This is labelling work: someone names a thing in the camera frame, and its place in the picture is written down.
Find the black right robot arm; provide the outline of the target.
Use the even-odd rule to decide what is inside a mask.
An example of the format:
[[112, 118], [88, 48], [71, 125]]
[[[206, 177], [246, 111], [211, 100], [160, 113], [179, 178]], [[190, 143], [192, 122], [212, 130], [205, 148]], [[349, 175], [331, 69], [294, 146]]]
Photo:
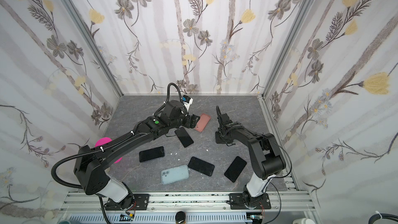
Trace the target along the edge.
[[215, 132], [217, 144], [231, 145], [239, 141], [248, 148], [250, 164], [254, 172], [243, 190], [242, 206], [253, 208], [263, 200], [271, 181], [286, 168], [282, 148], [275, 137], [251, 131], [239, 122], [234, 122], [228, 114], [223, 114], [216, 106], [219, 127]]

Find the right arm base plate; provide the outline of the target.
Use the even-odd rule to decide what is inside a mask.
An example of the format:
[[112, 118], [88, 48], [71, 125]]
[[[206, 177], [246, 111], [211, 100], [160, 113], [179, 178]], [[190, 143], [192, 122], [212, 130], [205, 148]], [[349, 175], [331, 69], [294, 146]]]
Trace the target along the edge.
[[231, 209], [246, 210], [246, 209], [271, 209], [271, 201], [268, 194], [262, 194], [258, 197], [251, 197], [249, 193], [235, 193], [229, 194], [227, 204]]

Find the pink-edged phone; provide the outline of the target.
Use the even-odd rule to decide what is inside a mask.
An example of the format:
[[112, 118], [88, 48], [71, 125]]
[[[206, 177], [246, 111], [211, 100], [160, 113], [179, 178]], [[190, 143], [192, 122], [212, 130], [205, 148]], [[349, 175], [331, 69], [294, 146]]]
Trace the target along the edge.
[[246, 165], [247, 162], [241, 157], [237, 156], [225, 171], [224, 176], [234, 183], [236, 182]]

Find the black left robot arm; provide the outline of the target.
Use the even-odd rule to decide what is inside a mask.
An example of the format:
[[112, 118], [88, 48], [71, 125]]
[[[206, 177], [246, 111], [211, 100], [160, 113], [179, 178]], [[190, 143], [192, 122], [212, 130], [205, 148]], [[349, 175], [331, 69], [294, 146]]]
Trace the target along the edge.
[[183, 96], [181, 102], [169, 101], [159, 114], [154, 114], [137, 123], [125, 135], [102, 146], [79, 149], [74, 174], [86, 195], [108, 197], [118, 204], [132, 205], [135, 201], [131, 190], [122, 182], [110, 177], [106, 169], [118, 159], [169, 132], [171, 129], [196, 127], [200, 117], [189, 115], [193, 99]]

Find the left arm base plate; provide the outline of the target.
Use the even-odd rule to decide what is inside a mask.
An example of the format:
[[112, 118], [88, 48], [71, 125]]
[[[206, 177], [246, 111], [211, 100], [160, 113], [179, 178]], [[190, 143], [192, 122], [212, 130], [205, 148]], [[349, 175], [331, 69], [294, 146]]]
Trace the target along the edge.
[[145, 211], [149, 203], [149, 197], [150, 194], [129, 194], [120, 203], [108, 199], [104, 207], [107, 211], [127, 211], [131, 209]]

